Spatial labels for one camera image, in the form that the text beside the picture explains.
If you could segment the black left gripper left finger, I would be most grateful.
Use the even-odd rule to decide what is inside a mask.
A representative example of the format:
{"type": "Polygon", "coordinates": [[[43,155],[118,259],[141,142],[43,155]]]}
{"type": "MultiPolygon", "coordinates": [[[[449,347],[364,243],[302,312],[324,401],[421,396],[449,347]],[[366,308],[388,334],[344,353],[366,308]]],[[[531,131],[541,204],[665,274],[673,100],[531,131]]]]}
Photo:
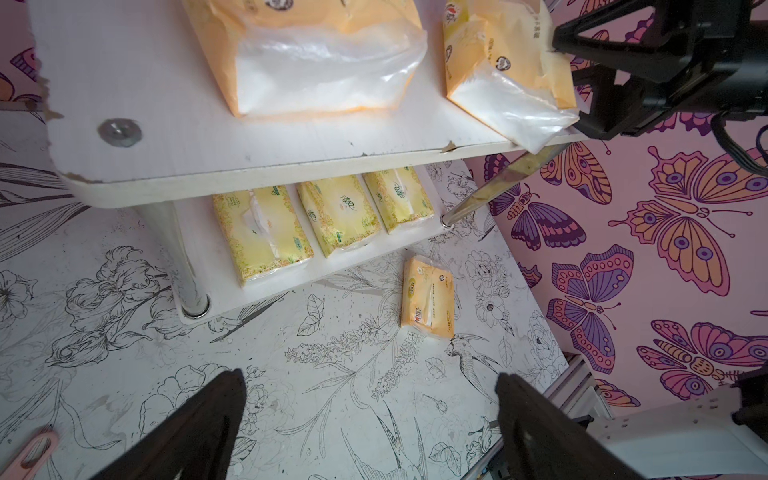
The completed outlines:
{"type": "Polygon", "coordinates": [[[245,412],[240,369],[220,373],[96,479],[224,479],[245,412]]]}

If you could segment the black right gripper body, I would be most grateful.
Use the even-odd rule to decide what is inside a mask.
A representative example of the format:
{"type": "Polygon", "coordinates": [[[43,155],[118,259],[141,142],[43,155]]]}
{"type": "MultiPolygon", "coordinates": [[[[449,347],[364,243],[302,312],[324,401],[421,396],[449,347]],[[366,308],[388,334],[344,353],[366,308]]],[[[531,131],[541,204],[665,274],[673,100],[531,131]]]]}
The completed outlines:
{"type": "Polygon", "coordinates": [[[632,65],[641,113],[625,133],[641,135],[675,117],[710,122],[767,115],[765,1],[653,1],[639,43],[653,62],[632,65]]]}

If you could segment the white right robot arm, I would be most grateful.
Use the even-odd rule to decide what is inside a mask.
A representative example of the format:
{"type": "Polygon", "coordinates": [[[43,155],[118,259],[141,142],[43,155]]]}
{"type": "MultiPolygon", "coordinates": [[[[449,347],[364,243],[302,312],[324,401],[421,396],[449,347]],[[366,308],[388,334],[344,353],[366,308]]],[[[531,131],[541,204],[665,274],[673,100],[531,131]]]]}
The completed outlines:
{"type": "Polygon", "coordinates": [[[538,300],[612,406],[592,430],[648,477],[763,473],[767,445],[737,425],[736,380],[767,360],[767,122],[716,100],[652,121],[643,137],[577,142],[542,171],[563,246],[539,258],[538,300]]]}

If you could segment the yellow floral tissue pack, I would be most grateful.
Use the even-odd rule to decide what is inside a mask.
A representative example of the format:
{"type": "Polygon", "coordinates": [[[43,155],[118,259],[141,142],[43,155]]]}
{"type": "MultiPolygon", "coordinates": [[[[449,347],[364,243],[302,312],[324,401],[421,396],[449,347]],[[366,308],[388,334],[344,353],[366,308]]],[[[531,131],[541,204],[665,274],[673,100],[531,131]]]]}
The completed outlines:
{"type": "Polygon", "coordinates": [[[314,257],[286,186],[215,194],[212,204],[242,286],[314,257]]]}
{"type": "Polygon", "coordinates": [[[414,167],[364,173],[363,179],[388,234],[414,227],[435,215],[414,167]]]}
{"type": "Polygon", "coordinates": [[[355,175],[300,182],[297,193],[326,258],[362,247],[382,230],[355,175]]]}

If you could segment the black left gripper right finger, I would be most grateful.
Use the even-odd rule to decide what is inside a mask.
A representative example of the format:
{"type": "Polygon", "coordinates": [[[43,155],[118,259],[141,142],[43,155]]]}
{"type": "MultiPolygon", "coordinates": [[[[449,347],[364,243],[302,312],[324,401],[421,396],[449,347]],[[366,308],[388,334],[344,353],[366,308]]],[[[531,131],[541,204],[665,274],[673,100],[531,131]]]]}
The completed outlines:
{"type": "Polygon", "coordinates": [[[517,374],[498,376],[498,423],[513,479],[639,479],[517,374]]]}

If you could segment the orange tissue pack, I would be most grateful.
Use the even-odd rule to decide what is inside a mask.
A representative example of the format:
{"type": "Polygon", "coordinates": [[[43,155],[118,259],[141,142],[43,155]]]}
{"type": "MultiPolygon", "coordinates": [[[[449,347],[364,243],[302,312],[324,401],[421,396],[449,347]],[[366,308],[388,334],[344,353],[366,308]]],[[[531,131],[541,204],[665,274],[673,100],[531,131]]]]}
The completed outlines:
{"type": "Polygon", "coordinates": [[[451,339],[455,333],[455,311],[453,274],[421,255],[407,259],[402,281],[400,327],[451,339]]]}
{"type": "Polygon", "coordinates": [[[412,1],[186,1],[231,113],[393,108],[428,50],[412,1]]]}
{"type": "Polygon", "coordinates": [[[578,121],[570,60],[552,47],[543,1],[448,1],[443,11],[447,98],[537,153],[578,121]]]}

